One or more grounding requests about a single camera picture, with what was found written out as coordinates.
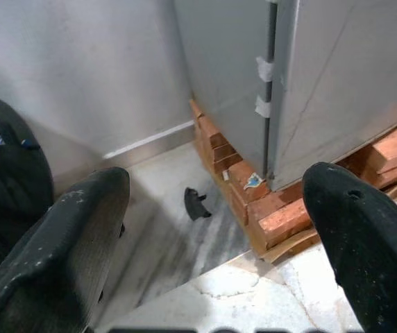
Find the gray metal cabinet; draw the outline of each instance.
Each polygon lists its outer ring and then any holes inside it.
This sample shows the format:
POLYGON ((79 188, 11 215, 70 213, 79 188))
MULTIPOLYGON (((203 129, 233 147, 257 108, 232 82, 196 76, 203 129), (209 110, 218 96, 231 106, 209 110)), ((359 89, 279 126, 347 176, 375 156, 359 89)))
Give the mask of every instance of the gray metal cabinet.
POLYGON ((397 1, 177 0, 176 12, 194 98, 273 189, 397 123, 397 1))

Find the marble floor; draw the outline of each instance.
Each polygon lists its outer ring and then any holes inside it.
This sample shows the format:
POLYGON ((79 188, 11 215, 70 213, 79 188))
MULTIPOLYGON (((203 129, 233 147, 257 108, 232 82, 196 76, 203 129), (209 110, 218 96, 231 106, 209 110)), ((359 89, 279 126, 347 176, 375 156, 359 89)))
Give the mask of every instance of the marble floor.
POLYGON ((275 265, 251 251, 99 327, 361 332, 321 244, 275 265))
POLYGON ((192 144, 128 171, 126 233, 117 245, 92 327, 111 323, 249 249, 192 144), (203 204, 212 213, 210 218, 189 219, 183 204, 186 187, 207 194, 203 204))

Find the floor crack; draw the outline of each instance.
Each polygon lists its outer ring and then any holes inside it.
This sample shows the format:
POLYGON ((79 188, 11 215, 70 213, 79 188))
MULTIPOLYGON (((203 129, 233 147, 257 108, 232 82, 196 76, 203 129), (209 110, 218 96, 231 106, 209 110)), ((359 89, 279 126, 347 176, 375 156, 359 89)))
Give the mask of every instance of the floor crack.
MULTIPOLYGON (((260 282, 260 277, 257 278, 257 280, 254 282, 254 284, 250 285, 250 288, 254 288, 256 287, 260 282)), ((221 294, 221 295, 216 295, 212 292, 208 292, 208 291, 204 291, 202 290, 200 287, 196 286, 195 284, 192 284, 193 288, 196 289, 196 291, 198 291, 199 294, 201 295, 206 295, 209 296, 211 298, 214 298, 216 300, 225 300, 228 298, 232 298, 235 296, 240 296, 240 295, 246 295, 249 293, 254 293, 254 290, 248 290, 248 291, 236 291, 235 293, 229 293, 229 294, 221 294)))
POLYGON ((296 296, 296 294, 293 292, 292 288, 287 284, 286 281, 284 281, 283 284, 286 288, 288 288, 289 292, 293 295, 293 297, 296 299, 297 303, 301 306, 302 310, 305 312, 305 315, 307 316, 307 319, 310 321, 311 324, 317 329, 320 329, 320 327, 314 322, 314 320, 311 318, 310 314, 307 311, 307 308, 305 305, 302 303, 301 300, 299 300, 296 296))

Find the black plastic piece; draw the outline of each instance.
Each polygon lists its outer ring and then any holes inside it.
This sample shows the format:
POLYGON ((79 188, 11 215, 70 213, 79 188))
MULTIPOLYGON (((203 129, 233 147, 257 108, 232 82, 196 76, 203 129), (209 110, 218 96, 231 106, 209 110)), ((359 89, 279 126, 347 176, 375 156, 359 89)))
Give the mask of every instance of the black plastic piece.
POLYGON ((190 189, 189 187, 187 187, 185 189, 184 199, 186 211, 191 220, 195 221, 199 217, 210 217, 212 215, 201 203, 203 200, 206 199, 206 195, 199 196, 199 193, 195 189, 190 189))
POLYGON ((367 332, 397 332, 397 205, 335 164, 303 176, 305 206, 367 332))
POLYGON ((129 201, 121 168, 71 187, 0 265, 0 333, 83 332, 129 201))
POLYGON ((121 228, 120 228, 120 234, 119 234, 118 238, 121 238, 121 236, 123 236, 125 231, 126 231, 126 228, 124 227, 124 224, 122 224, 121 228))

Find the tape piece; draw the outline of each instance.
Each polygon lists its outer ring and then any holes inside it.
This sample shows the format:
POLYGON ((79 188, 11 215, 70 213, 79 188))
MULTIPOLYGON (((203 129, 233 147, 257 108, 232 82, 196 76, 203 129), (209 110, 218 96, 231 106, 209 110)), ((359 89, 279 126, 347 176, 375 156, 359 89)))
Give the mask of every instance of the tape piece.
POLYGON ((258 114, 264 118, 269 118, 271 116, 271 103, 265 102, 260 96, 257 96, 255 100, 255 109, 258 114))
POLYGON ((267 62, 262 57, 257 57, 255 61, 257 61, 259 77, 263 80, 263 82, 271 82, 273 80, 274 64, 272 62, 267 62))
POLYGON ((223 180, 224 181, 229 181, 229 173, 228 170, 223 170, 223 172, 221 173, 221 175, 223 176, 223 180))

